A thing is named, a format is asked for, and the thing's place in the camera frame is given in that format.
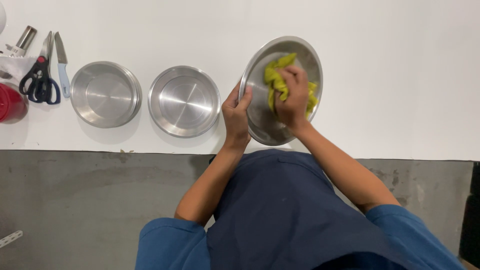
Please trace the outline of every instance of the stainless steel bowl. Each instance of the stainless steel bowl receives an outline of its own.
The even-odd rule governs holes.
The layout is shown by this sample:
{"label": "stainless steel bowl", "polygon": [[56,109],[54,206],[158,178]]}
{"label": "stainless steel bowl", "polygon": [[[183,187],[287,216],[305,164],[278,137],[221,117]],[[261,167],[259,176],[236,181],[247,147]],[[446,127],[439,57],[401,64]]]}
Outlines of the stainless steel bowl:
{"label": "stainless steel bowl", "polygon": [[150,87],[148,109],[166,133],[192,138],[209,130],[220,112],[220,94],[205,72],[176,66],[162,72]]}
{"label": "stainless steel bowl", "polygon": [[[252,138],[268,146],[286,144],[295,137],[288,128],[278,122],[268,107],[268,86],[264,83],[265,66],[280,57],[296,52],[295,65],[303,68],[309,81],[317,84],[315,96],[320,101],[323,88],[322,65],[315,49],[299,37],[278,37],[263,45],[252,57],[240,81],[239,99],[245,93],[245,87],[251,86],[253,99],[247,109],[248,129]],[[318,104],[308,117],[315,116]]]}
{"label": "stainless steel bowl", "polygon": [[142,103],[137,78],[126,68],[107,61],[82,67],[73,77],[71,89],[77,115],[99,128],[128,123]]}

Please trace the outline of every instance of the light blue knife handle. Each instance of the light blue knife handle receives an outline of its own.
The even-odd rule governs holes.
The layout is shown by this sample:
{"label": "light blue knife handle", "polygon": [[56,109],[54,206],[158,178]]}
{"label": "light blue knife handle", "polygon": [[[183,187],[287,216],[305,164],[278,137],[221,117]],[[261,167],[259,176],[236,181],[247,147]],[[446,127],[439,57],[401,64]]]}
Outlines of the light blue knife handle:
{"label": "light blue knife handle", "polygon": [[58,64],[59,67],[59,77],[60,77],[60,88],[63,93],[64,98],[69,98],[70,97],[70,81],[68,80],[67,77],[67,71],[65,70],[65,67],[67,64]]}

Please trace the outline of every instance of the green rag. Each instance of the green rag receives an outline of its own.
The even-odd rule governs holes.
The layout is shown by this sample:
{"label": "green rag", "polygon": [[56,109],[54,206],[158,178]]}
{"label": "green rag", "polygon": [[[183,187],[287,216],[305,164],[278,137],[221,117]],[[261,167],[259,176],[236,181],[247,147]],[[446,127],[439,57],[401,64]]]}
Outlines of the green rag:
{"label": "green rag", "polygon": [[[270,110],[273,113],[275,113],[275,90],[281,93],[281,101],[287,100],[288,97],[288,87],[285,84],[282,75],[280,75],[280,73],[278,73],[275,69],[293,65],[296,56],[296,53],[291,53],[287,56],[279,58],[277,61],[271,61],[265,67],[264,82],[266,85],[268,85],[268,107],[270,107]],[[313,111],[315,105],[318,103],[318,99],[313,95],[316,88],[316,84],[308,82],[308,103],[307,111],[305,112],[305,117],[307,118],[308,115]]]}

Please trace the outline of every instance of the kitchen knife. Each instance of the kitchen knife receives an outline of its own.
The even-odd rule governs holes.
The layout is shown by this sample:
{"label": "kitchen knife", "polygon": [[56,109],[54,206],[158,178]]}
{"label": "kitchen knife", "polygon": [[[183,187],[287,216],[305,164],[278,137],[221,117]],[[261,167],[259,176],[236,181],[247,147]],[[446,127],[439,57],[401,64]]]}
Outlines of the kitchen knife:
{"label": "kitchen knife", "polygon": [[59,60],[59,77],[60,77],[60,87],[63,93],[64,98],[70,97],[70,81],[67,77],[66,66],[68,64],[67,55],[65,54],[65,48],[63,47],[63,42],[60,37],[60,33],[55,33],[55,46],[57,47],[57,58]]}

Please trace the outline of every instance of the red container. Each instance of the red container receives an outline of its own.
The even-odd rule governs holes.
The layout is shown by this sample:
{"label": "red container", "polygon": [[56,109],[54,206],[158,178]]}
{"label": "red container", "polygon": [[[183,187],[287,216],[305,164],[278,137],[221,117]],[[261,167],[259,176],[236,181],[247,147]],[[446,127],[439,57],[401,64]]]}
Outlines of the red container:
{"label": "red container", "polygon": [[25,102],[20,93],[0,84],[0,122],[20,118],[25,109]]}

